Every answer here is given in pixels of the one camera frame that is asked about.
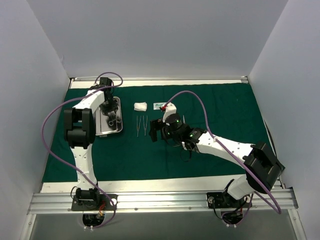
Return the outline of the aluminium front frame rail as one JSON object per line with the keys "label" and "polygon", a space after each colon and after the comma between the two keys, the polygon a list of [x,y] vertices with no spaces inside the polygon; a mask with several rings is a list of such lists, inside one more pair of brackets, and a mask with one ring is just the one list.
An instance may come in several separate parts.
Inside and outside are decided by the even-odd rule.
{"label": "aluminium front frame rail", "polygon": [[[297,209],[298,203],[292,189],[274,189],[272,195],[281,210]],[[177,192],[119,192],[116,213],[172,213],[172,212],[213,212],[208,206],[205,191]],[[254,194],[254,211],[273,209]],[[37,193],[29,205],[28,214],[97,214],[99,210],[73,211],[69,193]]]}

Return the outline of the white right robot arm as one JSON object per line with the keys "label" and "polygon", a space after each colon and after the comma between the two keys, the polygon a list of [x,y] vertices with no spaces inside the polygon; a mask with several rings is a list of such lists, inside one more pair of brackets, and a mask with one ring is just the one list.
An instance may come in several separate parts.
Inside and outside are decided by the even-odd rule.
{"label": "white right robot arm", "polygon": [[266,143],[241,143],[211,136],[205,129],[184,123],[177,113],[150,121],[149,135],[153,142],[158,140],[158,134],[162,140],[173,140],[190,153],[213,155],[244,169],[245,175],[231,180],[222,193],[223,203],[230,207],[254,192],[266,194],[285,169]]}

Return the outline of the aluminium back frame rail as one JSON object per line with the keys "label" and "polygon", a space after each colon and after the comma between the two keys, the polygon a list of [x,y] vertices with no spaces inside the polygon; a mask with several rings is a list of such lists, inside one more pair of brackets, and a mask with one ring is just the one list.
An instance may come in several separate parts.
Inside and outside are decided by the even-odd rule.
{"label": "aluminium back frame rail", "polygon": [[[106,76],[112,80],[120,80],[118,76]],[[83,77],[74,77],[74,81],[95,81],[96,76],[83,76]],[[122,77],[124,81],[187,81],[187,80],[218,80],[218,81],[231,81],[231,80],[249,80],[248,76],[138,76],[138,77]]]}

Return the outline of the dark green surgical drape cloth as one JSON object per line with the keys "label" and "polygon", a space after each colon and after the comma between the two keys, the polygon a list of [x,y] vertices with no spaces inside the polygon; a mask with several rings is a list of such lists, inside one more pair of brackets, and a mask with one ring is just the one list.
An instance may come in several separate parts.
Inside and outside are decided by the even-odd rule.
{"label": "dark green surgical drape cloth", "polygon": [[[178,146],[149,136],[150,121],[163,113],[153,103],[172,100],[192,128],[210,128],[214,135],[236,142],[268,143],[269,138],[254,92],[249,84],[202,84],[118,87],[123,129],[97,137],[92,146],[98,181],[155,180],[243,174],[238,165],[209,154],[188,153]],[[134,103],[147,103],[134,111]],[[137,116],[141,117],[137,137]],[[144,135],[143,116],[148,116]]]}

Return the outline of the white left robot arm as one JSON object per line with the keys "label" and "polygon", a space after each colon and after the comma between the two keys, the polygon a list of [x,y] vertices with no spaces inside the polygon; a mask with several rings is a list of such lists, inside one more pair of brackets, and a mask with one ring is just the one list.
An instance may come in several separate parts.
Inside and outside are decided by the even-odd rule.
{"label": "white left robot arm", "polygon": [[92,160],[92,146],[96,136],[118,133],[123,129],[121,102],[113,96],[113,81],[101,77],[99,84],[88,90],[86,98],[64,114],[64,139],[68,143],[75,160],[77,187],[75,197],[90,210],[100,206],[101,194],[98,190]]}

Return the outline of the white gauze pad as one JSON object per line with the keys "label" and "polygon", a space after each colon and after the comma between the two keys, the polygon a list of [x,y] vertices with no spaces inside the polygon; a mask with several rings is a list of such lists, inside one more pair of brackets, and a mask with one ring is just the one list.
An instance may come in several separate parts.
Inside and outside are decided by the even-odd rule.
{"label": "white gauze pad", "polygon": [[146,102],[135,102],[133,107],[134,107],[134,111],[146,112],[148,109],[148,104]]}

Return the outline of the stainless steel instrument tray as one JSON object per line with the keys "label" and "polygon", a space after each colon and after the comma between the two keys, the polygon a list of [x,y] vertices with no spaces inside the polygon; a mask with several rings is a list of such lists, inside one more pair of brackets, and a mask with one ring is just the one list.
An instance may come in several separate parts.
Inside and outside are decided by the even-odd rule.
{"label": "stainless steel instrument tray", "polygon": [[108,117],[103,115],[101,109],[98,108],[94,113],[95,118],[95,126],[96,126],[96,133],[95,135],[98,137],[106,137],[110,134],[120,133],[123,130],[123,118],[122,118],[122,109],[121,109],[121,100],[119,97],[114,96],[118,104],[118,111],[116,112],[116,117],[121,118],[122,122],[118,123],[114,127],[108,126]]}

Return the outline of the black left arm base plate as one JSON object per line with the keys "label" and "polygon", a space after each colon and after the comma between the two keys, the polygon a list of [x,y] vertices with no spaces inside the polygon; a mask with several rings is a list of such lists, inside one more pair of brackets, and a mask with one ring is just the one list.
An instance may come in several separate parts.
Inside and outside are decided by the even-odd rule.
{"label": "black left arm base plate", "polygon": [[115,207],[104,195],[75,195],[72,200],[72,211],[112,211]]}

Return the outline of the white green labelled packet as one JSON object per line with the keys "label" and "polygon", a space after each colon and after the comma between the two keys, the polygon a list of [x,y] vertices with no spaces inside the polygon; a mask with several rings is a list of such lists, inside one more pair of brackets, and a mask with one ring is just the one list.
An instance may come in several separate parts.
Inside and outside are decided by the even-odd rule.
{"label": "white green labelled packet", "polygon": [[160,110],[166,103],[165,102],[154,102],[153,110]]}

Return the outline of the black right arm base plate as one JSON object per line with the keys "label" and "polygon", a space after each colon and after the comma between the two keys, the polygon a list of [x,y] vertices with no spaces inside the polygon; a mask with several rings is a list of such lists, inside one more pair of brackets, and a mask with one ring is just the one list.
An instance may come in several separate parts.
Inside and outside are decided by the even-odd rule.
{"label": "black right arm base plate", "polygon": [[237,209],[250,205],[250,197],[248,195],[241,199],[235,199],[227,192],[207,192],[206,198],[210,209]]}

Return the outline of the steel tweezers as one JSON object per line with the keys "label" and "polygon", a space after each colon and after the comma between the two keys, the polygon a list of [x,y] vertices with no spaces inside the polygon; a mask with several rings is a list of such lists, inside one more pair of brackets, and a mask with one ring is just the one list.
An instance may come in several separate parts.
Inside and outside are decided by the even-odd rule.
{"label": "steel tweezers", "polygon": [[141,116],[136,116],[136,136],[139,137],[140,127],[141,127]]}
{"label": "steel tweezers", "polygon": [[143,116],[143,129],[144,129],[144,135],[147,135],[147,129],[148,129],[148,116]]}

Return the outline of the steel surgical scissors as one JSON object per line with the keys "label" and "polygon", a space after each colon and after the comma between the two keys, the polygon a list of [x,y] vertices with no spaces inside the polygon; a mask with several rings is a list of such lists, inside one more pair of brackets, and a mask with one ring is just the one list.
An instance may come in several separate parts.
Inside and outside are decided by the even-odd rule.
{"label": "steel surgical scissors", "polygon": [[117,124],[121,124],[121,123],[122,123],[122,119],[120,117],[116,117],[114,119],[109,118],[107,122],[109,127],[114,127],[114,126],[117,126]]}

